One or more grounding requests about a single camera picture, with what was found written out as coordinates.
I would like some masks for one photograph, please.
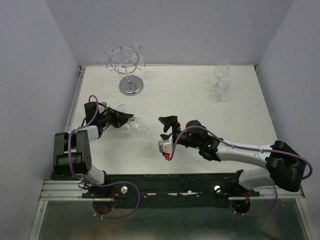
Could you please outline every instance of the red object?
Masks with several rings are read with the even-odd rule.
[[[169,153],[165,153],[165,154],[163,154],[163,156],[164,156],[165,159],[169,159],[170,158],[170,154]]]

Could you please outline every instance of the cable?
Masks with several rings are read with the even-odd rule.
[[[72,134],[73,134],[73,133],[75,133],[75,132],[78,131],[78,130],[84,129],[84,128],[86,128],[87,126],[89,126],[89,125],[95,120],[97,114],[99,113],[99,105],[100,105],[100,104],[99,104],[98,98],[97,98],[95,95],[91,95],[91,96],[89,96],[89,102],[90,102],[91,98],[94,98],[95,101],[96,101],[95,113],[94,113],[92,119],[91,119],[86,125],[82,125],[82,126],[80,126],[80,127],[78,127],[78,128],[75,128],[75,129],[71,130],[71,132],[69,133],[69,136],[68,136],[68,160],[69,160],[70,172],[71,172],[71,175],[72,175],[73,177],[77,178],[77,179],[80,179],[80,178],[75,174],[74,167],[73,167],[73,165],[72,165],[71,138],[72,138]],[[101,217],[102,219],[120,219],[120,218],[124,218],[124,217],[126,217],[126,216],[129,216],[129,215],[133,214],[133,213],[137,210],[137,208],[138,208],[139,205],[140,205],[140,199],[141,199],[141,197],[140,197],[140,191],[139,191],[139,188],[138,188],[135,184],[133,184],[132,182],[129,182],[129,181],[117,181],[117,182],[114,182],[114,183],[111,183],[111,184],[106,184],[106,185],[94,184],[94,183],[93,183],[92,185],[94,185],[94,186],[96,186],[96,187],[100,187],[100,188],[107,188],[107,187],[111,187],[111,186],[117,185],[117,184],[130,184],[130,185],[132,185],[132,186],[136,189],[136,192],[137,192],[137,194],[138,194],[138,201],[137,201],[137,204],[136,204],[136,206],[134,207],[134,209],[133,209],[131,212],[126,213],[126,214],[123,214],[123,215],[120,215],[120,216],[106,216],[106,215],[99,215],[99,214],[97,214],[96,211],[95,211],[94,205],[92,205],[93,211],[95,212],[95,213],[94,213],[95,216],[99,216],[99,217]]]
[[[238,216],[242,216],[242,217],[245,217],[245,218],[253,218],[253,219],[254,219],[254,218],[261,218],[261,217],[264,217],[264,216],[269,215],[270,213],[272,213],[274,210],[276,210],[276,208],[277,208],[277,206],[278,206],[278,203],[279,203],[279,196],[278,196],[277,189],[276,189],[275,186],[272,186],[272,187],[273,187],[274,193],[275,193],[275,203],[274,203],[273,207],[272,207],[269,211],[267,211],[267,212],[265,212],[265,213],[263,213],[263,214],[259,214],[259,215],[247,215],[247,214],[242,214],[242,213],[239,213],[239,212],[237,212],[237,211],[235,210],[235,204],[234,204],[234,202],[233,202],[233,201],[230,201],[230,209],[232,210],[233,214],[236,214],[236,215],[238,215]]]
[[[210,130],[206,129],[205,127],[202,126],[189,126],[187,128],[185,128],[184,130],[182,130],[180,132],[180,134],[178,135],[178,137],[176,138],[174,144],[173,144],[173,148],[172,148],[172,153],[170,158],[168,159],[168,161],[172,160],[172,158],[174,157],[174,153],[176,150],[176,146],[178,145],[178,141],[181,138],[181,136],[184,134],[184,132],[188,131],[189,129],[202,129],[207,131],[210,135],[212,135],[214,138],[216,138],[220,143],[227,145],[228,147],[232,147],[235,149],[241,149],[241,150],[247,150],[247,151],[255,151],[255,152],[266,152],[266,153],[277,153],[277,154],[283,154],[283,155],[287,155],[296,159],[301,160],[302,162],[304,162],[306,165],[308,165],[309,167],[309,173],[305,176],[302,177],[302,179],[307,179],[309,178],[312,173],[313,173],[313,167],[311,165],[311,163],[306,160],[305,158],[303,158],[302,156],[290,153],[290,152],[286,152],[286,151],[280,151],[280,150],[273,150],[273,149],[259,149],[259,148],[254,148],[254,147],[246,147],[246,146],[237,146],[237,145],[233,145],[230,144],[228,142],[223,141],[221,138],[219,138],[217,135],[215,135],[213,132],[211,132]]]

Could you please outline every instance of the wall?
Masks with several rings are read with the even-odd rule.
[[[79,67],[43,0],[0,0],[0,239],[28,239]]]
[[[45,0],[80,65],[141,43],[147,64],[257,64],[293,0]]]
[[[258,65],[258,78],[279,139],[313,165],[302,183],[320,236],[320,2],[296,0]]]

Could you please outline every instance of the white table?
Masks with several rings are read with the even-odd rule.
[[[119,91],[121,78],[106,67],[85,70],[72,128],[85,117],[84,104],[90,95],[111,108],[125,104],[127,112],[141,118],[149,132],[144,138],[130,135],[127,126],[109,127],[90,143],[92,163],[108,174],[189,174],[231,173],[256,166],[239,162],[207,161],[198,150],[177,146],[172,161],[159,153],[163,133],[159,117],[178,116],[183,129],[190,120],[199,120],[219,137],[235,143],[273,144],[276,133],[254,67],[230,66],[225,79],[229,90],[222,102],[212,99],[210,84],[214,66],[147,66],[135,72],[144,81],[143,91],[125,96]]]

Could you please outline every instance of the round metal base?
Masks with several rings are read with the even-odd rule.
[[[120,92],[126,96],[134,96],[144,89],[144,82],[135,75],[130,75],[121,79],[119,83]]]

